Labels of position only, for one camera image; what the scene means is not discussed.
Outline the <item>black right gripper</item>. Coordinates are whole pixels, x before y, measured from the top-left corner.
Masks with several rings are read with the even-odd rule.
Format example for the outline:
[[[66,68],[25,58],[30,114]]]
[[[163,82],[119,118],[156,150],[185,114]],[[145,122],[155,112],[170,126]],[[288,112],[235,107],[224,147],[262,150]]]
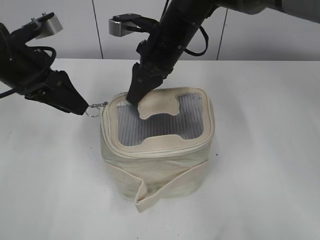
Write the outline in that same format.
[[[218,6],[214,0],[172,0],[159,23],[154,25],[145,42],[137,48],[140,63],[132,67],[131,84],[126,95],[129,103],[139,103],[150,91],[163,84],[180,56],[200,57],[209,46],[209,36],[202,27]],[[197,31],[202,33],[205,49],[187,49]]]

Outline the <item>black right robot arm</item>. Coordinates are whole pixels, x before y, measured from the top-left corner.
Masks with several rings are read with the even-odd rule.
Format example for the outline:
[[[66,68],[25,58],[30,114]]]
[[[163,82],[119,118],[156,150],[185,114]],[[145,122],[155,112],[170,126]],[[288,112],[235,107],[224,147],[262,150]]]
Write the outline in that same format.
[[[140,62],[132,67],[127,101],[137,105],[146,94],[159,87],[182,53],[194,57],[204,55],[203,51],[196,53],[187,46],[197,31],[201,31],[206,43],[209,41],[202,23],[220,7],[248,15],[269,8],[311,22],[320,21],[318,0],[171,0],[160,21],[142,16],[131,19],[149,33],[149,37],[137,47]]]

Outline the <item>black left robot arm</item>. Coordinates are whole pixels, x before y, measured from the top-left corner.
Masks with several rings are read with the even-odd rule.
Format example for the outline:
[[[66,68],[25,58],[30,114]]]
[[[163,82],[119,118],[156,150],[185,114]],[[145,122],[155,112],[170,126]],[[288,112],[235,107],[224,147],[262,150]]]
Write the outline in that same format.
[[[56,50],[26,44],[40,33],[41,24],[35,22],[13,32],[9,32],[4,24],[0,25],[0,81],[10,88],[0,97],[18,94],[65,113],[83,115],[89,106],[86,100],[64,70],[51,68]]]

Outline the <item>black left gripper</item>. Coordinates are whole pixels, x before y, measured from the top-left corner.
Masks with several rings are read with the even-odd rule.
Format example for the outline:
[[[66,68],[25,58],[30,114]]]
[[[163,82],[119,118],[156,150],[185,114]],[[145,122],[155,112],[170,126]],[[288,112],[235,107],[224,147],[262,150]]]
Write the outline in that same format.
[[[0,28],[0,82],[10,87],[2,95],[20,94],[39,81],[50,69],[56,50],[49,46],[27,46],[39,27],[21,27],[9,32]],[[68,74],[52,71],[47,79],[49,92],[29,93],[24,96],[49,105],[65,113],[82,116],[89,104],[73,86]]]

